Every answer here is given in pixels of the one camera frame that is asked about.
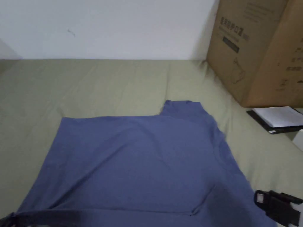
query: cardboard box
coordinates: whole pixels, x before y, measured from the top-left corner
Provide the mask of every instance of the cardboard box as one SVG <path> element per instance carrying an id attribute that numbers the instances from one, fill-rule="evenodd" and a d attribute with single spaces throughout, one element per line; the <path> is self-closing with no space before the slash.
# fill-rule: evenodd
<path id="1" fill-rule="evenodd" d="M 207 61 L 243 107 L 303 107 L 303 0 L 221 0 Z"/>

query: white object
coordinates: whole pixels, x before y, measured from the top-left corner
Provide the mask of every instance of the white object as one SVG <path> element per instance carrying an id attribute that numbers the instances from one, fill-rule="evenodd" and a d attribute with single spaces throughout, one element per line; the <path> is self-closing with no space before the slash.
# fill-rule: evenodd
<path id="1" fill-rule="evenodd" d="M 270 127 L 290 127 L 303 125 L 303 115 L 291 107 L 254 108 Z"/>
<path id="2" fill-rule="evenodd" d="M 3 0 L 0 58 L 205 59 L 219 0 Z"/>
<path id="3" fill-rule="evenodd" d="M 263 194 L 257 194 L 257 202 L 258 203 L 263 203 L 264 200 L 264 195 Z"/>
<path id="4" fill-rule="evenodd" d="M 303 130 L 300 130 L 293 139 L 294 144 L 303 151 Z"/>

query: blue t-shirt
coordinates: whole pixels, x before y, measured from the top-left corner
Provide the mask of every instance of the blue t-shirt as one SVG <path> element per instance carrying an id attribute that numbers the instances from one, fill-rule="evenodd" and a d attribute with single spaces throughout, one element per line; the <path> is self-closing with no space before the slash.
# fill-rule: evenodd
<path id="1" fill-rule="evenodd" d="M 17 226 L 276 226 L 198 102 L 156 116 L 63 118 Z"/>

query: white paper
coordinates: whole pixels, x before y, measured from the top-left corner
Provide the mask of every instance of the white paper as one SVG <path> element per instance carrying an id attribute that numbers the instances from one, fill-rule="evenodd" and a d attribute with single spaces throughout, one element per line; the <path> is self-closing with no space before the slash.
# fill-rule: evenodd
<path id="1" fill-rule="evenodd" d="M 257 202 L 258 202 L 258 203 L 263 203 L 263 200 L 264 200 L 264 195 L 258 193 L 258 194 L 257 194 Z"/>
<path id="2" fill-rule="evenodd" d="M 289 127 L 303 125 L 303 115 L 291 107 L 254 108 L 270 127 Z"/>

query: bed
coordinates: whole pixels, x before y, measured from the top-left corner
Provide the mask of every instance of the bed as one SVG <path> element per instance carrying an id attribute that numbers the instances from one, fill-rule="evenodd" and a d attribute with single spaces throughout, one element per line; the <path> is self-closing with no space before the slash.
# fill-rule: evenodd
<path id="1" fill-rule="evenodd" d="M 303 152 L 250 118 L 206 62 L 2 60 L 0 217 L 31 188 L 62 117 L 156 115 L 165 100 L 201 102 L 254 190 L 303 198 Z"/>

